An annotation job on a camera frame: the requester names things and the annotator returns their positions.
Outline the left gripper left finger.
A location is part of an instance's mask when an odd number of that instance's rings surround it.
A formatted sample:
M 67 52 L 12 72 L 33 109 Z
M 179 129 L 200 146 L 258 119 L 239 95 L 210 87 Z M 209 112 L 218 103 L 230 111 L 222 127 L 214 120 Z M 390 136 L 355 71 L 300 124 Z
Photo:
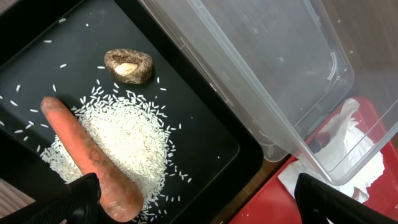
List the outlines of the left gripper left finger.
M 55 198 L 34 202 L 1 218 L 1 223 L 96 223 L 100 197 L 99 179 L 89 173 L 68 184 L 68 189 Z

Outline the white rice pile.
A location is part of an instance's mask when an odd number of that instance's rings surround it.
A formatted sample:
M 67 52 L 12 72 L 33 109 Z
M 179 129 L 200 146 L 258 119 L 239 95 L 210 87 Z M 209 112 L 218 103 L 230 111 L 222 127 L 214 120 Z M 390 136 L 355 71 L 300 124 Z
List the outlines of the white rice pile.
M 177 164 L 175 128 L 165 124 L 164 106 L 118 86 L 108 90 L 100 82 L 84 91 L 77 105 L 62 103 L 141 191 L 143 208 L 131 221 L 149 223 L 169 214 L 167 204 L 182 199 L 178 185 L 189 184 L 192 177 Z M 51 145 L 40 150 L 40 158 L 68 184 L 85 175 L 56 133 Z

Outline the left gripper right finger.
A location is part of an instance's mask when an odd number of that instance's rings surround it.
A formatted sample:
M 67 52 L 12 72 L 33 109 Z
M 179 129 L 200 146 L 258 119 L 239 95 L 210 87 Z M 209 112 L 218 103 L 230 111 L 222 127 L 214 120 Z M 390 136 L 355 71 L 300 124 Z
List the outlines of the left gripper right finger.
M 397 224 L 306 173 L 298 175 L 294 195 L 303 224 Z

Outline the orange carrot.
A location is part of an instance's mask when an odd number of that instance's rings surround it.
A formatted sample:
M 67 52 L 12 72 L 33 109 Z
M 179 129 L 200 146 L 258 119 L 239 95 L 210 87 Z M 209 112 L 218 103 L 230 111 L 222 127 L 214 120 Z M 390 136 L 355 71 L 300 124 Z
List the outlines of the orange carrot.
M 83 174 L 99 179 L 103 210 L 117 222 L 129 222 L 141 212 L 144 198 L 137 185 L 107 157 L 71 111 L 56 97 L 46 96 L 41 110 L 68 154 Z

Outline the brown mushroom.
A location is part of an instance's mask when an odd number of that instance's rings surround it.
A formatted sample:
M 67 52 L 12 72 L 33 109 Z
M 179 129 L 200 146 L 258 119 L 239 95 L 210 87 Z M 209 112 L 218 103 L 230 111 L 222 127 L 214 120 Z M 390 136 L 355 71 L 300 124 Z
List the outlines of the brown mushroom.
M 107 70 L 120 82 L 144 84 L 153 76 L 152 57 L 132 49 L 109 50 L 104 55 Z

